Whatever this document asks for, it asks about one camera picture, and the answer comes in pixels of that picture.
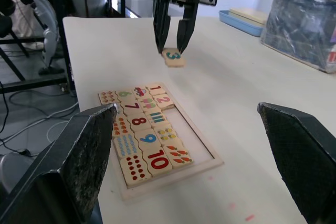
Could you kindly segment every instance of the blue tray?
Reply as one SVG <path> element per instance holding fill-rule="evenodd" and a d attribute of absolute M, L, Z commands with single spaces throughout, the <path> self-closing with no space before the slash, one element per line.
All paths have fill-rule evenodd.
<path fill-rule="evenodd" d="M 219 20 L 256 37 L 260 37 L 263 30 L 262 26 L 254 26 L 238 18 L 229 16 L 228 10 L 219 11 Z"/>

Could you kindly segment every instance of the pink stain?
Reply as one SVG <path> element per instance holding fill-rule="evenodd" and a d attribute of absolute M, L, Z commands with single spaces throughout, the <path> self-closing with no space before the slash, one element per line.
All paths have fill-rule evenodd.
<path fill-rule="evenodd" d="M 245 221 L 250 221 L 254 218 L 255 216 L 254 215 L 250 215 L 248 217 L 245 218 Z"/>
<path fill-rule="evenodd" d="M 229 205 L 229 209 L 230 210 L 234 210 L 236 208 L 236 204 L 234 204 L 234 203 L 230 203 L 230 205 Z"/>

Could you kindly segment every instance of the white cable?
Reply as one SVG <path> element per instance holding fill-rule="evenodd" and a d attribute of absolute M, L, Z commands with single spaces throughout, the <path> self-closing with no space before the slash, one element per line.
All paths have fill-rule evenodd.
<path fill-rule="evenodd" d="M 69 121 L 63 121 L 63 122 L 55 123 L 52 127 L 50 127 L 50 128 L 48 129 L 48 131 L 47 131 L 47 140 L 48 140 L 49 143 L 52 143 L 53 141 L 55 141 L 55 140 L 57 139 L 57 138 L 56 138 L 55 140 L 51 141 L 50 138 L 49 138 L 49 132 L 50 132 L 53 128 L 55 128 L 57 125 L 62 124 L 62 123 L 68 123 L 68 122 L 69 122 Z"/>
<path fill-rule="evenodd" d="M 66 111 L 68 111 L 68 110 L 71 110 L 72 108 L 76 107 L 77 105 L 78 105 L 78 102 L 76 102 L 74 105 L 72 105 L 71 107 L 69 107 L 69 108 L 67 108 L 67 109 L 64 109 L 64 110 L 61 110 L 61 111 L 54 112 L 53 114 L 48 115 L 46 118 L 43 118 L 43 119 L 41 119 L 41 120 L 39 120 L 39 121 L 37 121 L 37 122 L 35 122 L 35 123 L 33 123 L 33 124 L 27 126 L 27 127 L 24 127 L 22 130 L 18 131 L 17 133 L 15 133 L 14 135 L 12 135 L 12 136 L 9 137 L 8 139 L 4 140 L 4 143 L 7 143 L 8 141 L 12 140 L 12 139 L 15 138 L 17 135 L 20 135 L 21 132 L 24 132 L 26 129 L 31 128 L 31 127 L 33 127 L 33 126 L 35 126 L 35 125 L 37 125 L 37 124 L 39 124 L 39 123 L 41 123 L 41 122 L 44 122 L 45 120 L 51 118 L 53 115 L 56 115 L 56 114 L 59 114 L 59 113 L 62 113 L 62 112 L 66 112 Z"/>

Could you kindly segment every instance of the table surface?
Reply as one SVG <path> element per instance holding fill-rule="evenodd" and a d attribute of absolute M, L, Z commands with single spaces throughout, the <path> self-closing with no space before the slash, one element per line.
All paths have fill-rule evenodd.
<path fill-rule="evenodd" d="M 152 23 L 65 18 L 80 109 L 98 105 L 101 90 L 163 82 L 225 165 L 124 202 L 109 163 L 99 194 L 104 223 L 239 224 L 251 215 L 254 224 L 306 223 L 281 180 L 257 105 L 313 114 L 336 135 L 336 75 L 281 55 L 217 18 L 198 18 L 183 53 L 186 67 L 167 68 Z M 172 18 L 167 47 L 176 47 L 177 23 Z"/>

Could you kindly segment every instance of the puzzle frame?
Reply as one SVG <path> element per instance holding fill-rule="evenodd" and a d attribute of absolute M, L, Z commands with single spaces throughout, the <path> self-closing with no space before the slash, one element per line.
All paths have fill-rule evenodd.
<path fill-rule="evenodd" d="M 124 175 L 121 169 L 120 161 L 117 155 L 117 150 L 114 148 L 113 139 L 111 150 L 110 150 L 110 161 L 114 170 L 114 174 L 119 184 L 120 194 L 123 200 L 132 199 L 137 196 L 141 196 L 147 194 L 149 192 L 158 190 L 164 186 L 170 185 L 172 183 L 178 182 L 185 178 L 191 177 L 193 175 L 199 174 L 206 170 L 221 166 L 224 164 L 224 161 L 220 158 L 214 148 L 211 146 L 210 142 L 203 136 L 200 130 L 196 127 L 196 125 L 189 118 L 187 113 L 182 109 L 177 100 L 172 96 L 171 92 L 163 83 L 157 83 L 160 85 L 165 91 L 166 94 L 170 97 L 170 99 L 174 102 L 175 108 L 178 113 L 185 120 L 187 125 L 191 128 L 191 130 L 195 133 L 199 141 L 203 144 L 205 149 L 208 151 L 212 159 L 204 161 L 200 164 L 191 164 L 179 169 L 173 169 L 167 174 L 162 174 L 158 177 L 153 177 L 148 181 L 144 181 L 140 184 L 128 186 L 125 182 Z"/>

